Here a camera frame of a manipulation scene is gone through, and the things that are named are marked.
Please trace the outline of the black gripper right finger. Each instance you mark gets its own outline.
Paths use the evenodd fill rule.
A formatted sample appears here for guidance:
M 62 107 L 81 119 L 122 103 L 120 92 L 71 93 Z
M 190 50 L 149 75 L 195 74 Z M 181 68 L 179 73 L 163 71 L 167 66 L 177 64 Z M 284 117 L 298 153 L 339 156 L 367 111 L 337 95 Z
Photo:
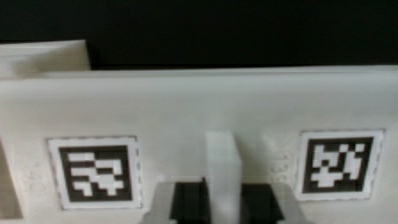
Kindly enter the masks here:
M 240 224 L 309 224 L 286 184 L 243 184 Z

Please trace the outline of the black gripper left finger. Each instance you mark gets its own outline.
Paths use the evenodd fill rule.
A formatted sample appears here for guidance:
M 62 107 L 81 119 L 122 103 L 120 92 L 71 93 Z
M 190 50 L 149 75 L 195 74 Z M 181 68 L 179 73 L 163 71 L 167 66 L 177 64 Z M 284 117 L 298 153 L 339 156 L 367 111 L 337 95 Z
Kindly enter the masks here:
M 160 183 L 140 224 L 209 224 L 206 179 Z

